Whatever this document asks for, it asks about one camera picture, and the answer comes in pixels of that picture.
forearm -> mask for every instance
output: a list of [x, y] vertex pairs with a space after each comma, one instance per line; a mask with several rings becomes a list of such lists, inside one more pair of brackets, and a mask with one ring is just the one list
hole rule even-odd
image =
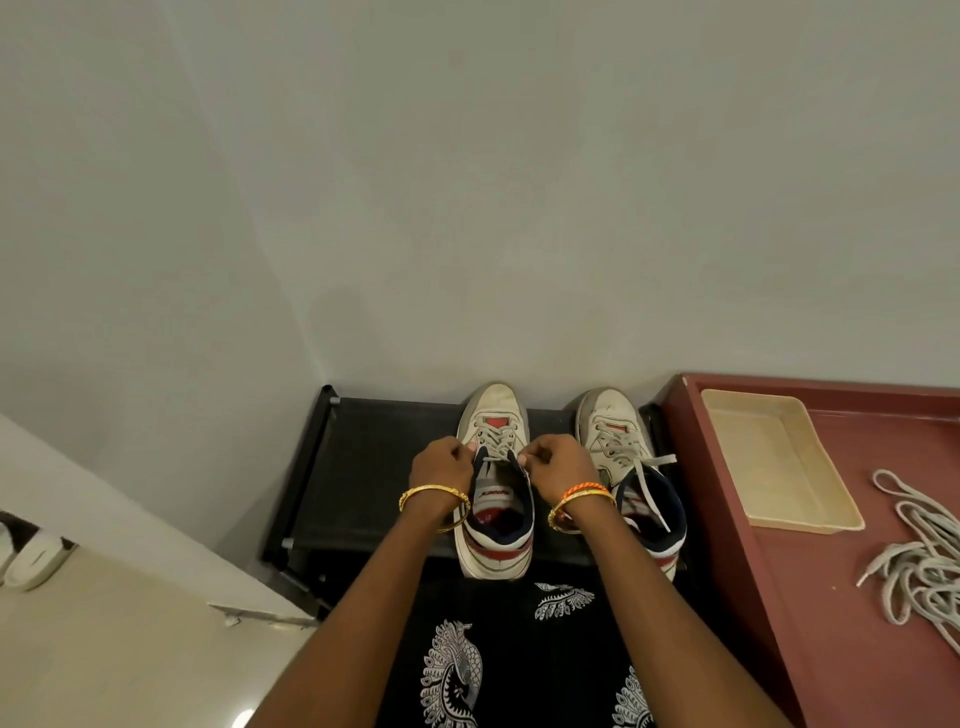
[[677, 594], [606, 498], [578, 498], [567, 510], [593, 553], [658, 725], [789, 725]]
[[440, 522], [413, 497], [330, 616], [284, 671], [251, 728], [372, 726]]

cream plastic tray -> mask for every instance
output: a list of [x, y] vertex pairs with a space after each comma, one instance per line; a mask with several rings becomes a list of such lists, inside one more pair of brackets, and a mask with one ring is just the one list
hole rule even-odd
[[803, 402], [719, 389], [702, 396], [751, 525], [810, 533], [863, 528]]

beige floor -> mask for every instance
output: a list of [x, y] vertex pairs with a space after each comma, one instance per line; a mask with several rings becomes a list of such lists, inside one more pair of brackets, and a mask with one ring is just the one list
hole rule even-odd
[[0, 725], [230, 728], [310, 630], [222, 615], [76, 551], [43, 586], [0, 588]]

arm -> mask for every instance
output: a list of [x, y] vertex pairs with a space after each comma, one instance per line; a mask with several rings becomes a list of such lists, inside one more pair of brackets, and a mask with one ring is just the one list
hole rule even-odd
[[[467, 492], [473, 453], [454, 437], [431, 443], [410, 487], [438, 483]], [[372, 726], [420, 572], [437, 528], [457, 505], [443, 491], [412, 496], [344, 598], [253, 714], [249, 728]]]
[[[589, 453], [568, 435], [547, 435], [523, 461], [544, 499], [597, 481]], [[790, 723], [677, 594], [608, 498], [581, 497], [567, 515], [584, 534], [636, 676], [663, 728]]]

white sneaker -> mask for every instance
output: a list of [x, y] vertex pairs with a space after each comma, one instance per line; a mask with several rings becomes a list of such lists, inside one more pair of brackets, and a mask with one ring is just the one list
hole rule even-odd
[[[457, 429], [460, 442], [476, 445], [470, 513], [454, 529], [464, 576], [517, 579], [533, 555], [534, 499], [527, 472], [516, 454], [530, 442], [526, 410], [501, 382], [480, 387]], [[462, 506], [454, 518], [462, 516]]]
[[617, 389], [591, 389], [583, 395], [577, 406], [576, 434], [624, 521], [672, 581], [686, 539], [686, 515], [659, 466], [677, 462], [677, 456], [654, 456], [646, 427]]

